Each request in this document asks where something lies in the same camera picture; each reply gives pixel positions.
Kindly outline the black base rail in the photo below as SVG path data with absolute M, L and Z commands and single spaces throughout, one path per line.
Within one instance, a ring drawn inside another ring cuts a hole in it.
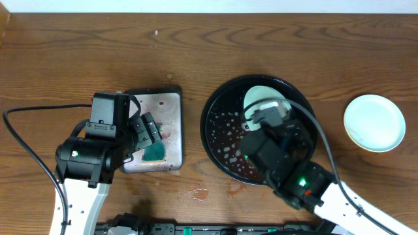
M 178 225 L 174 221 L 157 223 L 129 213 L 119 214 L 109 223 L 97 224 L 94 235 L 257 235 L 330 234 L 331 229 L 311 225 Z

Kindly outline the yellow plate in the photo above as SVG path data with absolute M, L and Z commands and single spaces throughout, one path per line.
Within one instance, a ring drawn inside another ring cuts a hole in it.
M 348 135 L 348 137 L 349 137 L 349 139 L 356 145 L 356 146 L 358 146 L 358 147 L 360 147 L 360 148 L 363 148 L 354 138 L 353 138 L 353 136 L 351 135 L 351 133 L 350 133 L 350 131 L 349 131 L 349 129 L 345 129 L 345 131 L 346 131 L 346 134 Z

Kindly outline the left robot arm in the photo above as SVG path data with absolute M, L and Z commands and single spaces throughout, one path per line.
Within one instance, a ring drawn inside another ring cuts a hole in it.
M 56 150 L 58 189 L 51 234 L 93 234 L 116 170 L 159 142 L 153 116 L 92 114 Z

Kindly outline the round black tray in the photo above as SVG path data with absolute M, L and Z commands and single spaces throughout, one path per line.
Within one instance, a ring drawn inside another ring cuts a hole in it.
M 314 113 L 305 96 L 292 84 L 273 76 L 262 74 L 234 78 L 210 96 L 201 116 L 202 144 L 211 161 L 232 179 L 250 185 L 261 185 L 262 177 L 248 164 L 238 147 L 249 132 L 249 124 L 241 114 L 245 109 L 244 97 L 255 86 L 270 87 L 286 99 L 299 103 Z

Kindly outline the green orange sponge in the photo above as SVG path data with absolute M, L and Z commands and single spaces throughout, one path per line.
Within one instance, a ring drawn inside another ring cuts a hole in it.
M 165 145 L 161 140 L 144 149 L 142 161 L 147 163 L 163 161 L 165 159 L 165 155 Z

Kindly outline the rectangular black sponge tray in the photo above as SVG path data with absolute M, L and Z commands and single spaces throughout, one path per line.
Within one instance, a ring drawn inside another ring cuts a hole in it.
M 163 161 L 144 162 L 144 149 L 133 152 L 121 167 L 126 174 L 177 170 L 183 163 L 182 95 L 178 87 L 130 89 L 141 107 L 141 114 L 150 112 L 161 134 L 166 155 Z

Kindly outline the light green plate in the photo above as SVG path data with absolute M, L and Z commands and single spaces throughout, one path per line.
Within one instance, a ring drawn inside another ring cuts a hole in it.
M 343 116 L 344 129 L 371 152 L 382 153 L 399 146 L 406 134 L 406 120 L 399 107 L 380 95 L 353 99 Z
M 244 96 L 244 108 L 247 108 L 249 105 L 266 99 L 266 101 L 273 101 L 273 98 L 284 99 L 284 96 L 274 88 L 268 86 L 254 86 L 250 88 Z M 248 110 L 244 112 L 244 117 L 249 119 L 254 113 L 258 104 L 253 105 Z

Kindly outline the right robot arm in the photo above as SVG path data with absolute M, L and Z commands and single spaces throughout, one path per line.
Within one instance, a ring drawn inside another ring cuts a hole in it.
M 308 158 L 314 143 L 305 126 L 277 103 L 245 108 L 252 129 L 239 150 L 265 185 L 295 209 L 305 209 L 349 234 L 415 234 L 416 231 L 371 205 Z

